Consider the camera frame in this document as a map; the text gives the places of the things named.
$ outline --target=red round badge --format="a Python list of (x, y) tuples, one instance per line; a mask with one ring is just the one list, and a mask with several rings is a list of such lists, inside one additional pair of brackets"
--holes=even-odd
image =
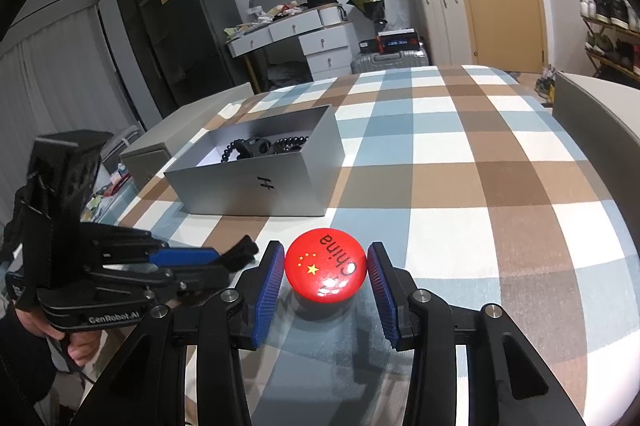
[(340, 229), (312, 229), (296, 238), (287, 250), (284, 270), (300, 295), (320, 303), (353, 296), (367, 274), (362, 246)]

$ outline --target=white desk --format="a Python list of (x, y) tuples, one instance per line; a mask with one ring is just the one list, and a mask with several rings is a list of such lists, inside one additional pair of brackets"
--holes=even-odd
[(358, 38), (351, 22), (342, 19), (340, 4), (329, 4), (288, 16), (228, 42), (234, 58), (273, 42), (297, 37), (314, 80), (351, 74)]

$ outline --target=screw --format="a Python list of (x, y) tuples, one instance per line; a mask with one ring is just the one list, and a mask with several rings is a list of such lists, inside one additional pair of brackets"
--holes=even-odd
[(151, 309), (152, 318), (164, 318), (169, 312), (169, 307), (166, 305), (156, 305)]
[(240, 293), (236, 291), (236, 289), (226, 289), (220, 293), (220, 298), (222, 301), (226, 301), (227, 303), (231, 303), (236, 301), (240, 297)]
[(494, 305), (493, 303), (487, 305), (484, 308), (484, 312), (486, 312), (486, 315), (491, 318), (499, 318), (500, 316), (502, 316), (502, 309), (497, 305)]
[(414, 291), (414, 298), (420, 303), (427, 303), (431, 299), (431, 293), (427, 289), (418, 289)]

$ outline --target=plaid tablecloth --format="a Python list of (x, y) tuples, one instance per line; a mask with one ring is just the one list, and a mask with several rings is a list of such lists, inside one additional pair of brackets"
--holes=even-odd
[[(245, 233), (261, 249), (273, 239), (286, 248), (325, 226), (365, 248), (382, 241), (395, 266), (450, 304), (502, 305), (587, 424), (613, 424), (640, 385), (640, 264), (618, 208), (553, 117), (501, 71), (427, 67), (254, 96), (191, 143), (220, 125), (325, 104), (337, 108), (346, 158), (324, 217), (188, 215), (159, 173), (119, 224), (221, 251)], [(256, 426), (399, 425), (411, 353), (384, 339), (369, 281), (318, 317), (285, 280), (266, 344), (243, 368)], [(459, 424), (467, 388), (459, 347)]]

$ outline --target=blue gripper pad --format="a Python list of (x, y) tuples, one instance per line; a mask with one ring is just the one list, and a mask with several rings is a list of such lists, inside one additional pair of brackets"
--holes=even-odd
[(367, 270), (385, 338), (398, 351), (414, 348), (418, 324), (412, 319), (408, 301), (416, 290), (414, 279), (409, 272), (391, 265), (380, 242), (369, 246)]
[(205, 265), (220, 258), (220, 255), (211, 247), (189, 248), (170, 247), (158, 249), (157, 253), (149, 255), (149, 263), (155, 263), (158, 267), (171, 267), (174, 265)]
[(256, 350), (269, 334), (284, 275), (284, 247), (277, 241), (267, 245), (260, 265), (240, 276), (236, 289), (244, 294), (241, 348)]

